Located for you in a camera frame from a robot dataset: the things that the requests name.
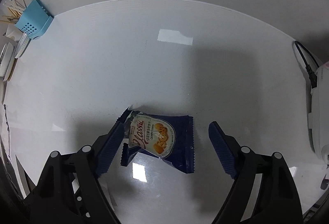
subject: cookie package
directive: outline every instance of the cookie package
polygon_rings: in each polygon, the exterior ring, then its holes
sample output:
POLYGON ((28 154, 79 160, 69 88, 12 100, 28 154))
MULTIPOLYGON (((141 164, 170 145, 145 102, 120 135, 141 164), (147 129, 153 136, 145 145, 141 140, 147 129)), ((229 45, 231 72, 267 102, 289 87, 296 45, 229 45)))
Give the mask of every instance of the cookie package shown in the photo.
POLYGON ((121 165, 137 153, 157 157, 184 173, 194 172, 193 117, 164 116, 131 111, 125 123, 121 165))

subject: white appliance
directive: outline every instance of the white appliance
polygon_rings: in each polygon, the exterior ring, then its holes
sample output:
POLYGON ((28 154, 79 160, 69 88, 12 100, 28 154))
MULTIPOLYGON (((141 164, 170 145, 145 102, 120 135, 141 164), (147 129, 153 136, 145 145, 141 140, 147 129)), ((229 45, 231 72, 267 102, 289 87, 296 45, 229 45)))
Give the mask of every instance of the white appliance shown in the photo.
POLYGON ((319 159, 329 164, 329 61, 315 72, 317 87, 312 88, 312 112, 308 127, 312 129, 314 150, 319 159))

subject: black connector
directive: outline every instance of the black connector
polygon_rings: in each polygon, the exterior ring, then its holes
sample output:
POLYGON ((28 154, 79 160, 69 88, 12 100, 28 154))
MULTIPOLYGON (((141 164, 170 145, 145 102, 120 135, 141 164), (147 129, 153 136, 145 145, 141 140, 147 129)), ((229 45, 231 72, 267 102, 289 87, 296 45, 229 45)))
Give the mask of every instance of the black connector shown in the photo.
POLYGON ((303 59, 305 65, 306 65, 305 68, 306 68, 306 71, 307 71, 307 73, 308 73, 308 75, 309 75, 311 88, 316 88, 316 86, 317 86, 317 76, 316 76, 316 74, 313 72, 313 70, 312 70, 312 68, 310 67, 310 65, 307 63, 304 54, 302 53, 302 51, 301 51, 300 48, 299 48, 299 45, 300 45, 303 49, 305 49, 305 51, 310 55, 310 57, 314 60, 316 66, 317 66, 318 68, 319 68, 319 65, 317 64, 317 62, 316 62, 315 58, 312 56, 312 54, 311 54, 311 53, 310 53, 310 52, 309 52, 309 51, 308 51, 308 50, 307 50, 307 49, 306 49, 306 48, 305 48, 300 42, 295 41, 295 46, 296 46, 296 48, 298 49, 298 52, 299 52, 300 56, 302 57, 302 59, 303 59))

